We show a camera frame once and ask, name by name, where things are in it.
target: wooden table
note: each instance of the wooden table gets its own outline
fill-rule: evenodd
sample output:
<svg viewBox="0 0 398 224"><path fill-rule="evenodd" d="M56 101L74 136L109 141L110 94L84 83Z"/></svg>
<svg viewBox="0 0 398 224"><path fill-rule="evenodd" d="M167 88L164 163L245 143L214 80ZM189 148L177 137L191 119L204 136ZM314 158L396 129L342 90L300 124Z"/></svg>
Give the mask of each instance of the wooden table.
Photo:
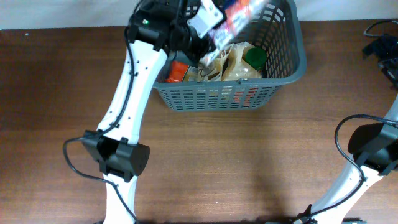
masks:
<svg viewBox="0 0 398 224"><path fill-rule="evenodd" d="M137 216L254 220L296 216L314 203L345 164L333 142L338 122L384 116L396 96L377 60L361 56L372 22L301 23L307 72L258 110L177 113L153 91L141 127L151 154L137 184ZM61 146L101 121L124 56L122 27L0 31L0 223L104 218L105 185L74 174ZM344 147L365 122L343 127ZM70 155L77 168L101 176L81 144ZM397 184L392 173L348 217L396 223Z"/></svg>

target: white backdrop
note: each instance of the white backdrop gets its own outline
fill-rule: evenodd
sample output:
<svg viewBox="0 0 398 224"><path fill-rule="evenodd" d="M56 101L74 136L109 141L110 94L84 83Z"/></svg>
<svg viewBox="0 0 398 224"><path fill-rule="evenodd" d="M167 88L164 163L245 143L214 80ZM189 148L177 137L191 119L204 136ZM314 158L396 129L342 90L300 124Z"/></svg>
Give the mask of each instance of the white backdrop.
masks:
<svg viewBox="0 0 398 224"><path fill-rule="evenodd" d="M137 0L1 0L0 29L125 26ZM398 0L295 0L301 21L391 19Z"/></svg>

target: green bottle cap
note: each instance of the green bottle cap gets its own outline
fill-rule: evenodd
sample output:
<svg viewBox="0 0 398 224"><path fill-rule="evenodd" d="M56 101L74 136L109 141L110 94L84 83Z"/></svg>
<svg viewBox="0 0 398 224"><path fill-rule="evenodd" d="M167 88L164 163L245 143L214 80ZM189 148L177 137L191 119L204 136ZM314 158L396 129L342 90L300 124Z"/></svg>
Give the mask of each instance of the green bottle cap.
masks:
<svg viewBox="0 0 398 224"><path fill-rule="evenodd" d="M259 47L253 47L246 53L245 61L257 71L260 71L267 60L266 51Z"/></svg>

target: gray plastic basket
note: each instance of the gray plastic basket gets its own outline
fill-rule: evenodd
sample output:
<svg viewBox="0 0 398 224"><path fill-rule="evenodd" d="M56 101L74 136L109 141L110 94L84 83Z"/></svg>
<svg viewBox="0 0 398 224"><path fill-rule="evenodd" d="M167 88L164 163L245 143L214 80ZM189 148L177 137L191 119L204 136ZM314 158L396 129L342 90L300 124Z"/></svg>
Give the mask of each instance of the gray plastic basket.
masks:
<svg viewBox="0 0 398 224"><path fill-rule="evenodd" d="M188 9L195 11L197 7L192 7L191 2ZM262 47L267 53L262 79L155 82L154 88L166 105L176 111L254 109L265 105L282 85L298 80L305 73L307 59L293 0L270 0L231 42L244 41Z"/></svg>

